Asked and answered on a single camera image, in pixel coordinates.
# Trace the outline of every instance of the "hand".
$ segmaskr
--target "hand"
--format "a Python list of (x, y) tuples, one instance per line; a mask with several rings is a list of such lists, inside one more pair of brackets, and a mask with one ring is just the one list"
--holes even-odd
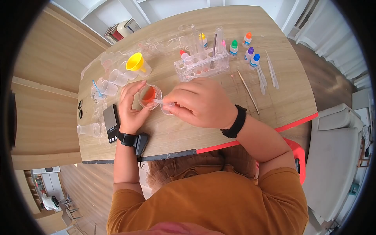
[(146, 80), (132, 82), (121, 89), (119, 101), (120, 132), (135, 135), (150, 114), (150, 110), (132, 109), (135, 94), (146, 85)]
[(163, 106), (172, 114), (191, 125), (205, 128), (229, 129), (238, 115), (221, 85), (206, 77), (181, 82), (163, 98), (163, 102), (179, 105)]

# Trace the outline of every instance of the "red stool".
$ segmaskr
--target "red stool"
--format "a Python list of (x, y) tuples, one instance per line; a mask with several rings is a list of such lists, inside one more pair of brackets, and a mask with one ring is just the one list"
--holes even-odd
[(290, 139), (284, 138), (288, 146), (290, 146), (291, 150), (293, 151), (294, 154), (294, 159), (299, 159), (299, 178), (300, 178), (300, 184), (303, 185), (304, 180), (305, 180), (305, 153), (304, 149), (300, 146), (300, 144), (296, 143), (295, 141), (292, 141)]

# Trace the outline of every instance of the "yellow funnel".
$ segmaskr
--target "yellow funnel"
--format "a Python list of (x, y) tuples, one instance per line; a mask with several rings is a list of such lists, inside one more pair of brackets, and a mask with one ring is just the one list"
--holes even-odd
[(146, 69), (143, 68), (143, 64), (144, 64), (144, 58), (142, 58), (142, 54), (140, 52), (137, 52), (128, 59), (128, 62), (125, 65), (125, 68), (127, 70), (132, 70), (132, 71), (141, 69), (142, 72), (146, 73)]

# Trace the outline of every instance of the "orange liquid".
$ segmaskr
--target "orange liquid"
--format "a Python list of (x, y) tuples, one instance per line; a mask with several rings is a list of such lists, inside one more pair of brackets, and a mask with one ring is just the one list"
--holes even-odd
[(153, 87), (149, 87), (144, 97), (142, 97), (142, 100), (146, 102), (150, 102), (154, 98), (155, 98), (155, 90)]

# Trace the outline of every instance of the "smartwatch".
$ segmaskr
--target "smartwatch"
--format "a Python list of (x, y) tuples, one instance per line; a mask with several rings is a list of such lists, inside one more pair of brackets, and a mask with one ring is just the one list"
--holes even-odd
[(118, 134), (118, 139), (122, 145), (134, 147), (137, 156), (140, 156), (149, 142), (149, 135), (141, 133), (139, 135), (128, 135), (125, 133)]
[(230, 129), (220, 129), (222, 134), (228, 138), (235, 139), (239, 133), (239, 131), (243, 128), (244, 122), (246, 121), (247, 117), (247, 109), (243, 108), (240, 105), (235, 105), (238, 109), (238, 115), (235, 119), (234, 124), (230, 127)]

